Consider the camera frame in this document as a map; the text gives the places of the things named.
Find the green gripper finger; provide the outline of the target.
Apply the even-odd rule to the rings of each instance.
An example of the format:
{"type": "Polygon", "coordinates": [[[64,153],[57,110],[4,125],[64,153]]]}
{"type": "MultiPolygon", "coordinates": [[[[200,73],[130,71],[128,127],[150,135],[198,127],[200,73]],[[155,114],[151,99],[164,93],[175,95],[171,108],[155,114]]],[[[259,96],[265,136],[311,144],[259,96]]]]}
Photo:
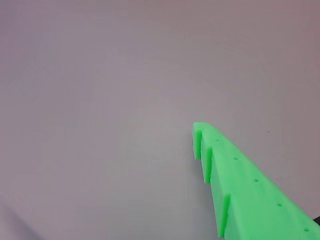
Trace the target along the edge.
{"type": "Polygon", "coordinates": [[[206,122],[192,126],[194,157],[211,187],[217,234],[226,240],[317,240],[319,225],[235,144],[206,122]]]}

